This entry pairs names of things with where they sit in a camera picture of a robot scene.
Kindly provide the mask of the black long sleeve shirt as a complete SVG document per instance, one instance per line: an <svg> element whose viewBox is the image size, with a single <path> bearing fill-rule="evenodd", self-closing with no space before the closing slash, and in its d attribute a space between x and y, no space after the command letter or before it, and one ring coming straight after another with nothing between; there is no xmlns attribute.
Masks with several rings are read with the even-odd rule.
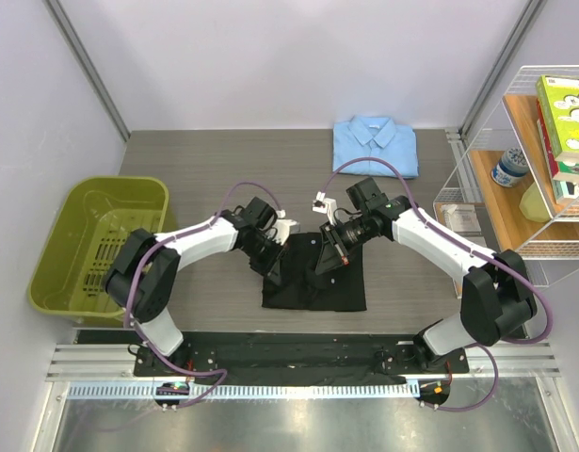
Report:
<svg viewBox="0 0 579 452"><path fill-rule="evenodd" d="M262 306L339 313L366 311L362 249L355 250L349 265L317 275L321 249L320 233L290 235L281 258L281 284L263 281Z"/></svg>

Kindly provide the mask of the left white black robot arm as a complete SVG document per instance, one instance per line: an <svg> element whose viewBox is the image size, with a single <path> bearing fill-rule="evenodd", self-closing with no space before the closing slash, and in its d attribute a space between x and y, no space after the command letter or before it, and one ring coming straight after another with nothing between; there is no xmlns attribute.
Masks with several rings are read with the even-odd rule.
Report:
<svg viewBox="0 0 579 452"><path fill-rule="evenodd" d="M299 223L254 197L246 206L224 209L206 221L170 233L132 231L101 281L103 290L157 350L156 365L167 375L181 374L188 353L168 303L177 273L215 254L240 250L251 270L281 282L280 260Z"/></svg>

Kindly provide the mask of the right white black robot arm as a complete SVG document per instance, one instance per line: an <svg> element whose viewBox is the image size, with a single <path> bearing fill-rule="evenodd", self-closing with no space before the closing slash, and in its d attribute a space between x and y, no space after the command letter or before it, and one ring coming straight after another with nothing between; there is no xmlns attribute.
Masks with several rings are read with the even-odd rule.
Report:
<svg viewBox="0 0 579 452"><path fill-rule="evenodd" d="M321 228L318 275L348 266L368 241L385 237L416 251L460 282L459 311L413 338L412 358L426 372L437 370L453 351L473 344L491 347L532 319L538 307L523 259L513 250L496 253L441 225L406 196L389 198L372 178L347 190L356 210L336 219L335 200L319 192L312 209L327 217Z"/></svg>

